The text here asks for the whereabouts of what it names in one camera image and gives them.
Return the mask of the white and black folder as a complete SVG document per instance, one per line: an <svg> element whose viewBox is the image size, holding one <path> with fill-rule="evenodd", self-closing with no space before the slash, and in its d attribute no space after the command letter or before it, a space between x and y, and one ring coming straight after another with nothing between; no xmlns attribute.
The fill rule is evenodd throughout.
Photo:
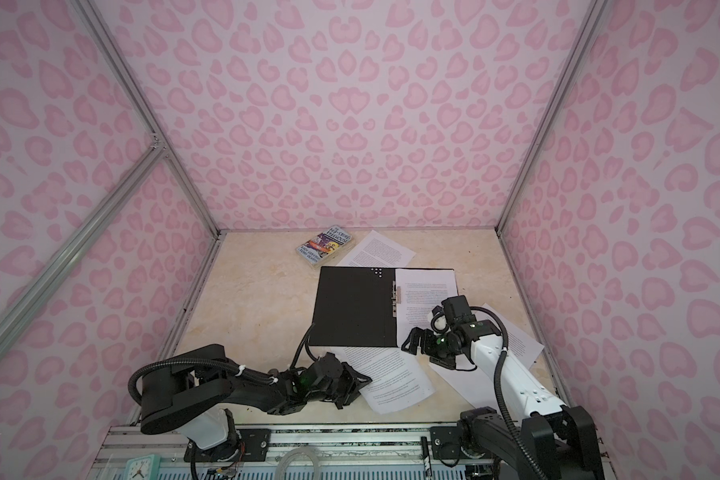
<svg viewBox="0 0 720 480"><path fill-rule="evenodd" d="M323 267L309 344L320 347L397 345L395 270Z"/></svg>

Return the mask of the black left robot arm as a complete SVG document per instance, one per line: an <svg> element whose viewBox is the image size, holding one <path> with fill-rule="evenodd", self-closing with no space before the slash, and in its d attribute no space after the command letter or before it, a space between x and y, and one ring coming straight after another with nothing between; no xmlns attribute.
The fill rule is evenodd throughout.
<svg viewBox="0 0 720 480"><path fill-rule="evenodd" d="M372 378L358 372L332 353L312 355L313 363L300 367L302 353L310 353L306 331L289 368L267 373L238 364L220 344L139 368L127 389L141 410L140 431L157 435L177 431L187 437L194 454L213 460L238 460L243 440L226 404L252 407L273 416L300 412L311 402L341 410L353 403Z"/></svg>

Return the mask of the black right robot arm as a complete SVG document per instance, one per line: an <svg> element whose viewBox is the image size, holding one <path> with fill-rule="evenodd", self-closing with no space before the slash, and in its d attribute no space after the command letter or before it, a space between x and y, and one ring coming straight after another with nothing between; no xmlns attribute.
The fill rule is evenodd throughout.
<svg viewBox="0 0 720 480"><path fill-rule="evenodd" d="M434 458L454 468L463 459L486 479L507 465L520 479L602 479L605 476L593 417L547 390L510 349L509 331L492 310L449 297L432 311L427 328L413 327L401 349L454 371L465 358L490 377L497 405L461 413L453 427L430 431Z"/></svg>

